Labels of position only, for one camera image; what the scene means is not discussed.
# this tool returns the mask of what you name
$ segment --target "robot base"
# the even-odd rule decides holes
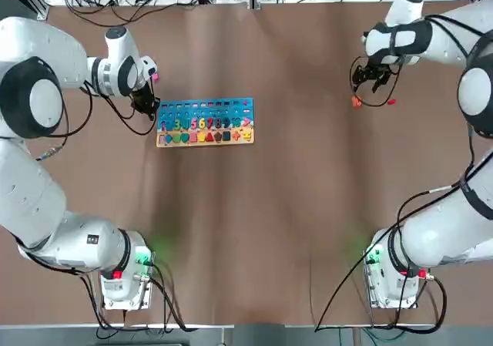
[[[135,231],[126,231],[130,238],[131,252],[121,278],[108,280],[101,276],[101,289],[106,310],[141,310],[151,306],[152,263],[154,255],[143,237]]]
[[[384,230],[375,234],[373,243],[380,238]],[[395,270],[388,254],[388,238],[385,237],[368,255],[364,264],[364,281],[370,306],[383,309],[397,309],[401,302],[402,286],[405,275]],[[406,280],[401,308],[417,307],[416,294],[419,288],[419,278],[409,277]]]

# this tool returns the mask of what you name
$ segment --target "red object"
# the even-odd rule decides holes
[[[351,101],[352,101],[352,103],[353,103],[353,107],[354,107],[355,109],[356,109],[356,108],[358,108],[358,107],[361,107],[361,105],[362,105],[362,103],[361,103],[360,99],[359,99],[358,97],[356,97],[356,96],[353,96],[353,97],[351,98]]]

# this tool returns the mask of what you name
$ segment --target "brown table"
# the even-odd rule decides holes
[[[252,12],[214,5],[148,15],[130,29],[140,54],[157,62],[156,94],[163,100],[254,97],[255,144],[157,149],[155,134],[134,136],[96,100],[88,127],[45,166],[70,210],[145,235],[172,268],[186,323],[310,324],[310,268],[318,319],[376,229],[393,223],[411,194],[456,180],[468,162],[455,98],[459,68],[420,62],[404,70],[394,106],[351,108],[350,62],[362,53],[361,33],[388,7],[270,5]],[[92,17],[115,21],[110,12]],[[106,54],[105,29],[66,8],[52,8],[49,22],[76,37],[88,55]],[[389,89],[365,98],[378,102]],[[87,97],[66,91],[65,98],[75,127]],[[116,101],[129,110],[126,99]],[[145,116],[132,124],[149,126]],[[32,152],[47,144],[33,142]],[[0,242],[1,324],[95,322],[77,279],[22,259],[4,230]],[[491,324],[488,269],[491,264],[435,270],[448,290],[447,323]],[[364,296],[360,271],[325,324],[369,322],[356,288]],[[162,322],[160,301],[156,295],[151,311],[129,319]],[[433,323],[429,303],[425,298],[401,320]],[[377,312],[377,319],[389,321],[391,314]]]

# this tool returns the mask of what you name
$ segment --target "number puzzle board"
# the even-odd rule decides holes
[[[226,146],[255,140],[253,98],[161,102],[158,147]]]

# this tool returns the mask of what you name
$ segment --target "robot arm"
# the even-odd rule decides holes
[[[146,80],[156,65],[139,57],[125,28],[110,29],[106,39],[109,57],[88,59],[80,43],[54,27],[24,18],[0,21],[0,224],[24,256],[100,270],[106,308],[134,310],[150,304],[143,277],[152,258],[144,239],[108,220],[67,211],[62,189],[23,141],[53,133],[62,117],[62,89],[86,80],[103,96],[135,96],[137,110],[155,115],[159,100],[156,105]]]
[[[493,21],[488,15],[493,0],[446,12],[445,19],[422,18],[422,2],[397,0],[385,23],[376,24],[364,34],[368,67],[374,69],[398,62],[414,64],[419,58],[463,66],[458,83],[459,107],[476,133],[491,137],[493,35],[490,31]],[[401,235],[397,230],[392,231],[370,252],[365,277],[372,307],[411,306],[418,291],[419,268],[465,264],[493,257],[492,158],[489,153],[468,183],[463,178],[459,189],[407,219]],[[381,238],[383,232],[377,232],[373,242]],[[404,282],[402,273],[408,268],[407,275],[411,278]]]

